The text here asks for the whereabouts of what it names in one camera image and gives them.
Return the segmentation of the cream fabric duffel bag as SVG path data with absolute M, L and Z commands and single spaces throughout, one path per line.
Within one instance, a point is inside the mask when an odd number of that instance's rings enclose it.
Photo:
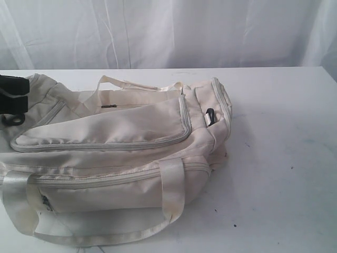
M 25 78 L 28 111 L 1 114 L 2 202 L 24 235 L 77 247 L 148 238 L 182 215 L 227 157 L 232 103 L 217 78 L 153 87 L 103 76 L 114 90 L 82 92 L 42 74 Z M 160 208 L 164 219 L 114 235 L 36 230 L 43 210 L 134 208 Z

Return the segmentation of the white curtain backdrop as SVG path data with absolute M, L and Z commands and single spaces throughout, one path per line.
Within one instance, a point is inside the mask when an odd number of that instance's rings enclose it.
M 336 64 L 336 1 L 1 1 L 1 69 Z

